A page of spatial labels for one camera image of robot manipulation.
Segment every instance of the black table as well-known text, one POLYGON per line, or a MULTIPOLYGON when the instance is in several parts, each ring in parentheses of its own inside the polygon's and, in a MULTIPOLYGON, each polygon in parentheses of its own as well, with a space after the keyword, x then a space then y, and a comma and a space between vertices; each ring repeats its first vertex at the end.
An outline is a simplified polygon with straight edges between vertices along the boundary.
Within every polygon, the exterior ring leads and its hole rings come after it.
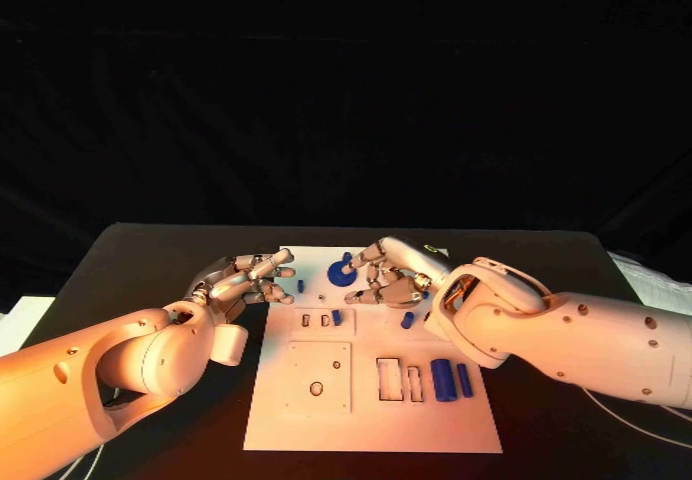
MULTIPOLYGON (((508 263, 554 292, 638 301, 586 233, 117 224, 98 238, 28 345, 178 300, 198 270, 224 255, 271 253, 280 245, 367 246, 390 234, 449 248, 459 264, 476 256, 508 263)), ((106 445, 93 478, 689 478, 692 451, 629 429, 577 387, 516 357, 498 370, 483 369, 502 455, 245 452, 266 316, 267 306, 256 306, 241 317, 250 330, 241 366, 209 362, 192 391, 106 445)), ((689 438, 689 427, 661 409, 603 398, 643 427, 689 438)))

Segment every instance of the dark backdrop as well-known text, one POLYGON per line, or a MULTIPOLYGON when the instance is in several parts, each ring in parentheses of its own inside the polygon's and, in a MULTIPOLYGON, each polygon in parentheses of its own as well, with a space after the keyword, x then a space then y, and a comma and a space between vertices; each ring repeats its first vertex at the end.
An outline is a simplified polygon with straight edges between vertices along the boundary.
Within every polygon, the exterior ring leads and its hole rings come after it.
POLYGON ((586 230, 691 280, 689 2, 326 3, 0 7, 3 308, 121 221, 586 230))

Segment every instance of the robotic hand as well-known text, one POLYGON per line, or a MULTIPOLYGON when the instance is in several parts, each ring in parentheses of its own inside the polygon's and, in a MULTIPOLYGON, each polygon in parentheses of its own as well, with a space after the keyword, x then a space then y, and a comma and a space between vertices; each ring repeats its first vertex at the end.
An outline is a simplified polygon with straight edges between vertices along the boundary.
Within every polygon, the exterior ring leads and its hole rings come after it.
POLYGON ((408 308, 423 292, 437 292, 426 329, 480 366, 498 368, 514 354, 561 382, 692 408, 692 317, 578 293, 552 294, 535 278, 483 257, 452 269, 437 249, 394 237, 354 257, 343 273, 365 264, 371 289, 351 292, 346 303, 408 308))
POLYGON ((44 478, 194 387, 214 360, 238 365, 245 304, 293 303, 273 277, 292 277, 274 255, 224 258, 198 275, 183 301, 119 317, 0 357, 3 478, 44 478), (120 389, 106 403, 97 381, 120 389), (41 452, 41 461, 29 455, 41 452))

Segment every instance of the blue cylinder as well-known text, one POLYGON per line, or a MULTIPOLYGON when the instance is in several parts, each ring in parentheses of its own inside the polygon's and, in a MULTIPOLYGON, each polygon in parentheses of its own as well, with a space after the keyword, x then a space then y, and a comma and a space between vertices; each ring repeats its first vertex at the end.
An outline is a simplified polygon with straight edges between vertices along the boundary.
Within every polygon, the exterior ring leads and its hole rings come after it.
POLYGON ((342 268, 348 265, 352 259, 351 253, 343 254, 341 262, 335 262, 328 270, 328 278, 333 285, 338 287, 348 287, 358 278, 358 270, 354 270, 348 275, 342 272, 342 268))
POLYGON ((466 398, 473 397, 472 381, 469 380, 469 371, 465 363, 457 363, 459 383, 462 384, 462 395, 466 398))
POLYGON ((433 383, 436 385, 436 399, 439 402, 453 402, 457 399, 457 387, 450 361, 446 358, 433 360, 430 370, 433 371, 433 383))
POLYGON ((407 312, 404 314, 404 320, 401 321, 401 328, 405 328, 408 330, 413 324, 414 324, 414 312, 407 312))
POLYGON ((342 313, 339 310, 332 310, 332 320, 335 322, 335 327, 338 327, 342 324, 342 313))

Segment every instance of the white board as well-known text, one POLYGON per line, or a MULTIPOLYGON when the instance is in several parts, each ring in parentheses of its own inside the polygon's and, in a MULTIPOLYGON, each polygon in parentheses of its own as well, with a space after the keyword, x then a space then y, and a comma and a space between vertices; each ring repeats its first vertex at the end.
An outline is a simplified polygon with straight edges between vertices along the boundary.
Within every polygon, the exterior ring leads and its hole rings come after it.
POLYGON ((245 450, 502 453, 480 368, 452 343, 423 328, 430 299, 411 310, 348 305, 345 294, 368 288, 365 269, 355 284, 345 288, 332 285, 326 272, 345 251, 355 255, 362 248, 289 248, 297 275, 277 283, 296 296, 296 302, 270 307, 245 450), (297 291, 299 279, 306 285, 303 293, 297 291), (316 321, 323 311, 339 309, 343 324, 322 327, 312 323, 310 328, 302 327, 305 309, 316 309, 310 310, 316 321), (401 328, 407 311, 416 314, 408 330, 401 328), (378 358, 400 359, 403 401, 379 400, 378 358), (447 358, 453 365, 466 363, 473 398, 462 396, 454 372, 459 400, 436 400, 430 361, 437 358, 447 358), (423 403, 411 402, 410 366, 420 368, 423 403), (310 393, 315 382, 323 384, 320 395, 310 393))

